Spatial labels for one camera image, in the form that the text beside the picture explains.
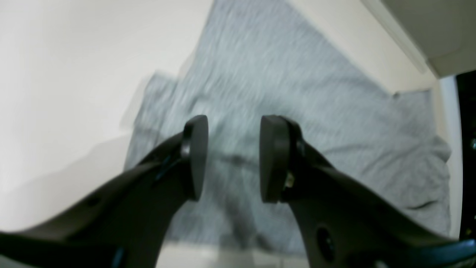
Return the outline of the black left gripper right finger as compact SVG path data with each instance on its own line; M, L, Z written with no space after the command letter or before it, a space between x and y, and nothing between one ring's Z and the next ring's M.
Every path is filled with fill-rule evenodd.
M260 191L263 202L290 207L312 268L475 266L474 239L449 239L409 219L332 166L288 118L261 118Z

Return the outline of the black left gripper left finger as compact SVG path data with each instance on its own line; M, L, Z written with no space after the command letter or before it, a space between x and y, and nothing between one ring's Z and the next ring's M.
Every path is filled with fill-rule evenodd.
M57 216L1 232L1 255L36 268L153 268L175 213L200 199L207 160L205 115Z

